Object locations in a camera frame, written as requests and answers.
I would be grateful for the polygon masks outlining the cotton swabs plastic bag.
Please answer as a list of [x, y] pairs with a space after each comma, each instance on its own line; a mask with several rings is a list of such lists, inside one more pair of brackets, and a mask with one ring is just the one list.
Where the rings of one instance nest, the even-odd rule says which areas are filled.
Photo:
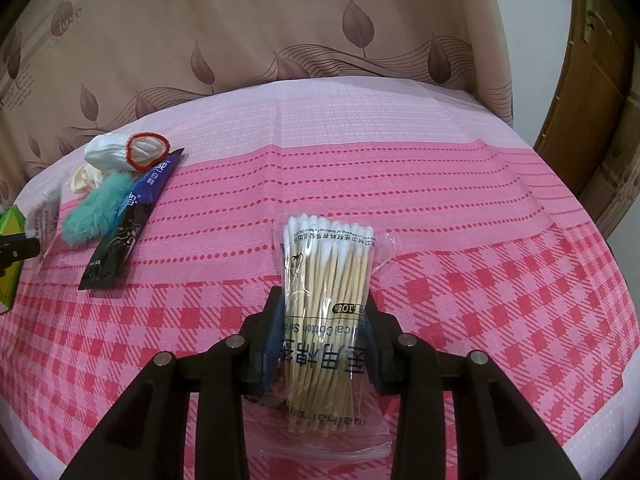
[[270, 388], [246, 399], [253, 454], [349, 464], [390, 454], [390, 428], [367, 371], [366, 304], [394, 238], [366, 222], [288, 217], [282, 249], [283, 344]]

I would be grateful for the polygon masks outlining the green tissue box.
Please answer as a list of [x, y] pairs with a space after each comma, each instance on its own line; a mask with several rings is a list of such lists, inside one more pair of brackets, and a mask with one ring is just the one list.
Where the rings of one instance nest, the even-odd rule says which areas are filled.
[[22, 265], [16, 249], [9, 248], [14, 235], [24, 235], [25, 217], [17, 206], [9, 207], [1, 217], [1, 313], [12, 309]]

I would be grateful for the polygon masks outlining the white printed sachet packet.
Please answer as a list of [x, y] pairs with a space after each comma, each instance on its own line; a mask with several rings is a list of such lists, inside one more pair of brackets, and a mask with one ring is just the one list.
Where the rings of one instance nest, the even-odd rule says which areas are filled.
[[35, 237], [40, 245], [39, 255], [32, 259], [32, 268], [39, 270], [51, 248], [58, 230], [58, 218], [62, 198], [62, 186], [48, 188], [36, 195], [27, 208], [25, 233]]

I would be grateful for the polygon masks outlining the teal fluffy pom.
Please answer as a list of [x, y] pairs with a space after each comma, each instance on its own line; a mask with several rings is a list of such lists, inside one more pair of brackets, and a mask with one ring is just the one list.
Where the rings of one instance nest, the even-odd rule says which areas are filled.
[[62, 223], [62, 239], [72, 247], [82, 246], [107, 233], [120, 205], [134, 182], [130, 172], [114, 172], [91, 191]]

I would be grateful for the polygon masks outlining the black blue sachet packet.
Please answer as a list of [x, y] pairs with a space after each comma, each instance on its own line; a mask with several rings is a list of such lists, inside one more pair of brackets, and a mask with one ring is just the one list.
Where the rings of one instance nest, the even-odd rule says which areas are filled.
[[172, 151], [134, 182], [82, 274], [79, 290], [109, 289], [120, 278], [182, 155], [183, 148]]

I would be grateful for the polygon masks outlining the cream scrunchie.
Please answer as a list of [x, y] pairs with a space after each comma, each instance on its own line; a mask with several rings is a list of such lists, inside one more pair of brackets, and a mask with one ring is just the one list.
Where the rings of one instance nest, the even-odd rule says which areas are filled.
[[70, 189], [75, 194], [87, 195], [101, 186], [102, 172], [86, 162], [80, 166], [70, 179]]

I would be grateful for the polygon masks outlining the white glove red cuff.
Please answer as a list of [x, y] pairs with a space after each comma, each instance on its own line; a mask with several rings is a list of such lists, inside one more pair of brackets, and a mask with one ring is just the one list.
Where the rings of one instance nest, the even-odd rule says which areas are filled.
[[102, 174], [145, 172], [163, 160], [170, 143], [155, 132], [104, 133], [93, 138], [84, 151], [85, 161]]

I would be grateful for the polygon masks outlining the pink checkered tablecloth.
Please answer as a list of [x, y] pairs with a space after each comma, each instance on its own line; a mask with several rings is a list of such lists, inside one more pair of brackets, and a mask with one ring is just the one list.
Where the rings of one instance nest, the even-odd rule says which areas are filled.
[[273, 82], [115, 130], [182, 154], [117, 282], [79, 283], [92, 246], [49, 234], [1, 318], [1, 427], [55, 479], [158, 352], [237, 332], [274, 286], [289, 437], [390, 438], [399, 403], [367, 394], [352, 319], [372, 295], [435, 349], [482, 350], [582, 478], [639, 419], [639, 324], [611, 249], [554, 171], [462, 91], [400, 79]]

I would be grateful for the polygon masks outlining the beige leaf print curtain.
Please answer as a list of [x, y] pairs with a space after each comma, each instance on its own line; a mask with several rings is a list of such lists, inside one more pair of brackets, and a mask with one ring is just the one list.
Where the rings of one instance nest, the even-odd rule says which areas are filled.
[[1, 201], [94, 136], [281, 79], [407, 78], [513, 118], [497, 0], [1, 0]]

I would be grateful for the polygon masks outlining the brown wooden door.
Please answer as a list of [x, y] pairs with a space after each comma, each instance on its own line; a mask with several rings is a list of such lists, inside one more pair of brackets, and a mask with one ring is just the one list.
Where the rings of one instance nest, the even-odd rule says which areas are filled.
[[639, 45], [617, 0], [572, 0], [535, 150], [609, 237], [639, 195]]

